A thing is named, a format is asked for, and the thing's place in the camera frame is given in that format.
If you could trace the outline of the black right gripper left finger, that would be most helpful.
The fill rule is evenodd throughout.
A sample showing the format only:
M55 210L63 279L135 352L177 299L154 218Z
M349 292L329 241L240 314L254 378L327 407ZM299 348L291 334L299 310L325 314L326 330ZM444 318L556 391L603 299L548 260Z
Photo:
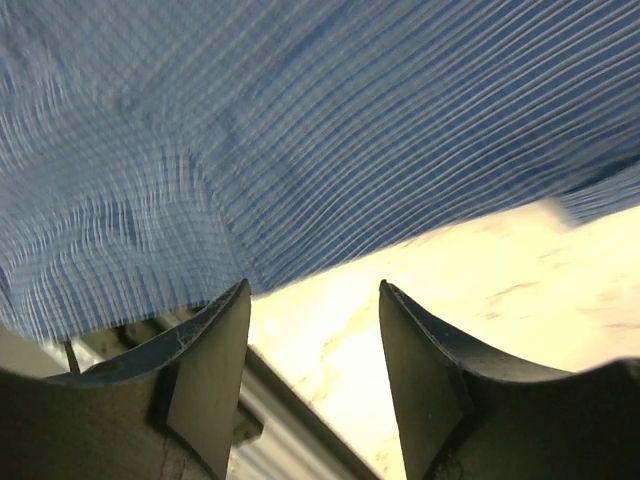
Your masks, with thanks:
M250 321L239 282L190 320L82 373L1 374L5 479L222 479Z

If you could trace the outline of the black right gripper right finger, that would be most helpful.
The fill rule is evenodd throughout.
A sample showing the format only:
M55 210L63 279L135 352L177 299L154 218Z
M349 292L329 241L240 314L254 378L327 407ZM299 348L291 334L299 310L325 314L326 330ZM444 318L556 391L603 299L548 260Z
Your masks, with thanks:
M390 283L379 324L410 479L635 479L639 362L579 373L492 347Z

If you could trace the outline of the blue checkered long sleeve shirt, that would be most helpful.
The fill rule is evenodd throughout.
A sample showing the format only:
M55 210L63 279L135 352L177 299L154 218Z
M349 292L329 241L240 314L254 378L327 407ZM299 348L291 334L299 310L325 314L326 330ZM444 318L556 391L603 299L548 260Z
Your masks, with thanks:
M66 339L639 201L635 1L5 1L1 320Z

